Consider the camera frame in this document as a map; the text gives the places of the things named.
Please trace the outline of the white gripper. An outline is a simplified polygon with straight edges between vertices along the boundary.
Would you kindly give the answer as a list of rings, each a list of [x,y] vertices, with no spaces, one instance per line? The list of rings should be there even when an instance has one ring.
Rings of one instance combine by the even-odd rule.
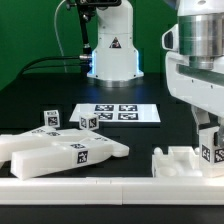
[[[213,69],[189,67],[189,57],[179,53],[179,27],[175,24],[162,35],[166,80],[170,94],[189,103],[196,130],[210,122],[209,113],[224,117],[224,56],[216,57]],[[215,133],[215,145],[224,147],[224,131]]]

